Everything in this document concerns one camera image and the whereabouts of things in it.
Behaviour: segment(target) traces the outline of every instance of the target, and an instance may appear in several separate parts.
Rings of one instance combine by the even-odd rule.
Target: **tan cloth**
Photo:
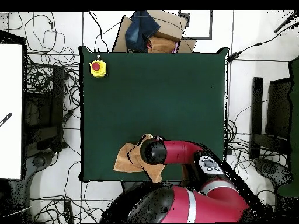
[[[149,38],[151,48],[148,49],[149,53],[171,53],[175,48],[175,43],[165,38],[157,38],[152,36]]]
[[[123,147],[121,147],[121,149],[119,150],[119,154],[117,155],[113,170],[125,173],[136,173],[145,171],[151,178],[152,182],[161,182],[161,173],[165,165],[149,165],[145,163],[140,156],[141,144],[145,140],[150,138],[152,138],[152,135],[146,134],[141,138],[138,145],[126,143]]]

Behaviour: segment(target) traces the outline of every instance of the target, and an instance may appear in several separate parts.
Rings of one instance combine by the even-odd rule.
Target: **emergency stop button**
[[[107,74],[106,63],[103,60],[94,60],[89,65],[94,77],[104,77]]]
[[[95,71],[99,71],[100,70],[100,64],[98,62],[94,62],[92,64],[92,68],[95,70]]]

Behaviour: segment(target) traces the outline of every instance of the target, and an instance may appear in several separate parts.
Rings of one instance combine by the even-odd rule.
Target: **cardboard box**
[[[185,29],[187,23],[185,18],[160,10],[149,10],[148,13],[155,18],[155,21],[160,25],[160,29],[154,35],[155,37],[180,42],[179,49],[177,51],[178,53],[190,53],[193,51],[196,40],[181,40],[183,36],[182,30]],[[112,52],[127,52],[125,34],[131,23],[132,21],[127,16],[123,16]]]

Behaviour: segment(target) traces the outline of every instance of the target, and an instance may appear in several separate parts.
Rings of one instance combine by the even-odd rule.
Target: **black stand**
[[[261,146],[277,153],[290,154],[290,141],[283,139],[287,138],[288,134],[290,118],[288,91],[290,86],[289,78],[271,82],[269,86],[267,134],[262,134],[263,78],[253,78],[251,137],[249,140],[250,159],[259,158]]]

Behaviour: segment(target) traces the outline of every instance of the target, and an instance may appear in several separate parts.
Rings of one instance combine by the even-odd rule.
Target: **red button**
[[[94,62],[92,64],[92,68],[95,70],[95,71],[98,71],[100,70],[100,64],[98,62]]]

